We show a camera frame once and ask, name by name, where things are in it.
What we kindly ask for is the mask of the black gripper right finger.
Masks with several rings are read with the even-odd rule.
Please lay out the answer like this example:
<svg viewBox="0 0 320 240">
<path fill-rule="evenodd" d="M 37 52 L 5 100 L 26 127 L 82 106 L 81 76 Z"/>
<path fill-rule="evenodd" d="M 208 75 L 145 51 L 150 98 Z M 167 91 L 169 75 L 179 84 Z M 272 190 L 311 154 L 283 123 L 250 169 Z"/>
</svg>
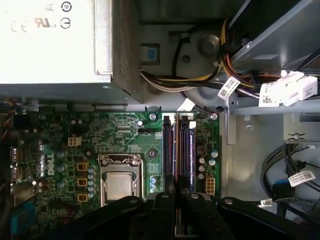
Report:
<svg viewBox="0 0 320 240">
<path fill-rule="evenodd" d="M 202 240 L 307 240 L 309 231 L 298 223 L 234 197 L 212 199 L 191 192 L 187 177 L 177 186 L 187 220 Z"/>
</svg>

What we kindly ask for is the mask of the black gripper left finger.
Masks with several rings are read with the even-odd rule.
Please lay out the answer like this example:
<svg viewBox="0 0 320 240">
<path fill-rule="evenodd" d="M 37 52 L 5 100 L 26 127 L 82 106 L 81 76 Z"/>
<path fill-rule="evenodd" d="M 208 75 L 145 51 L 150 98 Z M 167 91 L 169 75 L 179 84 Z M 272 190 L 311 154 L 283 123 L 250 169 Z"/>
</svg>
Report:
<svg viewBox="0 0 320 240">
<path fill-rule="evenodd" d="M 172 240 L 175 236 L 175 178 L 146 201 L 126 196 L 47 234 L 49 240 Z"/>
</svg>

